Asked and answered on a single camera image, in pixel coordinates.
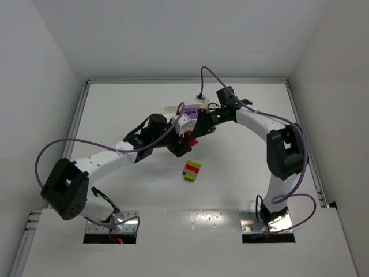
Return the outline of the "red lego brick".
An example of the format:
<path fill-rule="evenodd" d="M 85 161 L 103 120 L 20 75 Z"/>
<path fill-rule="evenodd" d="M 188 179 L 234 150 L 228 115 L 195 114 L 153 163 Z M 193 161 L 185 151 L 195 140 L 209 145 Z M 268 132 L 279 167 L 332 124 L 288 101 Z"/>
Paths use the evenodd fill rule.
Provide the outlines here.
<path fill-rule="evenodd" d="M 188 130 L 185 131 L 183 134 L 182 143 L 186 143 L 188 146 L 193 147 L 198 144 L 198 141 L 195 137 L 193 137 L 192 131 Z"/>

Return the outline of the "purple lego piece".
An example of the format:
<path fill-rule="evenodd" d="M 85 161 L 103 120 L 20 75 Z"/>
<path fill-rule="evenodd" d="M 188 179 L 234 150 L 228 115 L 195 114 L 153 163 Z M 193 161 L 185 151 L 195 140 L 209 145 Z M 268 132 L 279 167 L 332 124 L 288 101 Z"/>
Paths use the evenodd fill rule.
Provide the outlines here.
<path fill-rule="evenodd" d="M 187 115 L 191 120 L 197 120 L 198 107 L 189 107 L 184 109 L 184 114 Z"/>

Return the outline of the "green red purple lego stack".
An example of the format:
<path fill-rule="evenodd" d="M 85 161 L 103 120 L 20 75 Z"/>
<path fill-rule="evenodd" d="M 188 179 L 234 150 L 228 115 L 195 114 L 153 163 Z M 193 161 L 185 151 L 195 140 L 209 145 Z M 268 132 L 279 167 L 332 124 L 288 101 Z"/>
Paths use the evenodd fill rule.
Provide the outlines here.
<path fill-rule="evenodd" d="M 201 164 L 188 160 L 182 171 L 184 180 L 189 181 L 189 182 L 195 182 L 200 170 L 201 170 Z"/>

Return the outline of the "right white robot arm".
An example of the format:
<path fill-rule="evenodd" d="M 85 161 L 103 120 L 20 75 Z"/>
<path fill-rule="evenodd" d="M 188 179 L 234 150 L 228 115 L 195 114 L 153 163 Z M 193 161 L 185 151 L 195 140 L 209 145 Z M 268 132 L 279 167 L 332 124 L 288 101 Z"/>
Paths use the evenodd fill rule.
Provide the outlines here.
<path fill-rule="evenodd" d="M 260 203 L 262 223 L 284 216 L 288 199 L 302 183 L 308 165 L 307 142 L 299 125 L 277 115 L 261 112 L 247 99 L 236 97 L 232 87 L 216 92 L 219 107 L 197 110 L 191 138 L 215 131 L 216 126 L 233 121 L 246 127 L 266 143 L 266 162 L 270 171 L 268 191 Z"/>

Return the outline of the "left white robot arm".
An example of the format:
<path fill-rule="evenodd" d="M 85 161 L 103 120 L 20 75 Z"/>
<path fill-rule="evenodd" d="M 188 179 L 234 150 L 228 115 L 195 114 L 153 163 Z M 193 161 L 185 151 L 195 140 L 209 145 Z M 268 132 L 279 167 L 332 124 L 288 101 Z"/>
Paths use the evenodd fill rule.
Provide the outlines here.
<path fill-rule="evenodd" d="M 83 216 L 107 223 L 120 209 L 94 183 L 122 167 L 140 162 L 155 148 L 167 148 L 177 157 L 191 151 L 196 118 L 183 113 L 168 119 L 151 114 L 113 147 L 74 161 L 58 160 L 41 189 L 41 196 L 63 220 Z"/>

